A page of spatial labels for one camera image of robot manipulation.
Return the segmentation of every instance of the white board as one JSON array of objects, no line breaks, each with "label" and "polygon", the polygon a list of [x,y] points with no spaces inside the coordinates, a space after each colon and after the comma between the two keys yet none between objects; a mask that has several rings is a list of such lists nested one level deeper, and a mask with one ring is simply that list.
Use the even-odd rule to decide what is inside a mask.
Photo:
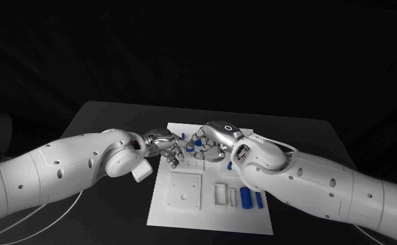
[{"label": "white board", "polygon": [[[201,125],[188,125],[169,123],[168,129],[182,136],[188,141],[201,128]],[[253,130],[242,129],[245,135],[250,135]],[[269,207],[266,202],[266,193],[262,192],[263,209],[259,209],[258,197],[252,191],[253,209],[243,209],[240,188],[245,184],[227,169],[230,163],[230,154],[223,162],[211,163],[200,161],[194,157],[187,157],[185,164],[172,169],[167,159],[161,158],[155,192],[152,198],[148,225],[193,228],[213,231],[243,232],[249,234],[273,235]],[[174,173],[201,175],[201,207],[200,211],[187,208],[168,208],[169,183]],[[226,185],[227,207],[220,208],[214,205],[214,186]],[[234,189],[236,208],[230,207],[230,189]]]}]

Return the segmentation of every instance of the black backdrop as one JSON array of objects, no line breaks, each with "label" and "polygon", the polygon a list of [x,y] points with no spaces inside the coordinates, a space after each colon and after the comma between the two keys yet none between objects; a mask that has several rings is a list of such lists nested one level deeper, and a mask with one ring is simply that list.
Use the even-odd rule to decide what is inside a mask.
[{"label": "black backdrop", "polygon": [[387,129],[392,147],[395,8],[395,0],[2,0],[2,107],[60,131],[90,100],[295,116],[330,121],[353,151]]}]

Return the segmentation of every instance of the blue object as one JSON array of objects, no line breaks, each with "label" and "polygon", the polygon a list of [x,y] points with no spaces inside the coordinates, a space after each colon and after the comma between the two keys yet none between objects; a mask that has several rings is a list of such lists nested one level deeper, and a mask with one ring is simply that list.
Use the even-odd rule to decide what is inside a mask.
[{"label": "blue object", "polygon": [[243,209],[252,209],[253,208],[252,191],[246,186],[240,188],[240,195],[242,195]]},{"label": "blue object", "polygon": [[256,192],[258,195],[258,201],[259,201],[259,208],[263,209],[263,198],[260,196],[260,192]]}]

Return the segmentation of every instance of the robotic hand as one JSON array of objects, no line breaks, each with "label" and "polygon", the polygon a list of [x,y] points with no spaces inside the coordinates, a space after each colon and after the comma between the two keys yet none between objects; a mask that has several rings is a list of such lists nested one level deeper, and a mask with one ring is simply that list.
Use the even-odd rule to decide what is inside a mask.
[{"label": "robotic hand", "polygon": [[177,168],[184,161],[181,146],[194,147],[168,129],[143,136],[109,129],[44,145],[0,163],[0,218],[71,197],[106,175],[132,172],[141,182],[154,171],[145,157],[161,153]]},{"label": "robotic hand", "polygon": [[256,133],[245,136],[229,122],[210,122],[190,143],[204,140],[206,151],[187,152],[200,160],[220,162],[232,154],[233,168],[256,192],[268,191],[311,215],[360,225],[397,239],[397,185],[334,161],[282,151],[276,141]]}]

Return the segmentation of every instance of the gray table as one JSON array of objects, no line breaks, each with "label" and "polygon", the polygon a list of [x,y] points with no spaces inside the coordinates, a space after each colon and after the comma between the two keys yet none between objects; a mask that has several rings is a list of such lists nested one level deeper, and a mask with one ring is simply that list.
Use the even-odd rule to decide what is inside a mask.
[{"label": "gray table", "polygon": [[[291,144],[302,152],[357,169],[335,130],[324,120],[89,102],[63,138],[100,133],[110,128],[143,134],[167,127],[168,122],[203,125],[213,120],[226,120],[240,128],[255,129],[256,133]],[[83,192],[60,222],[19,244],[376,244],[353,225],[308,215],[269,193],[275,236],[148,226],[159,158],[149,158],[155,172],[142,183],[136,183],[130,173],[119,178],[104,177]],[[50,225],[76,198],[77,195],[51,203],[22,223],[14,235],[0,238],[0,243],[18,240]]]}]

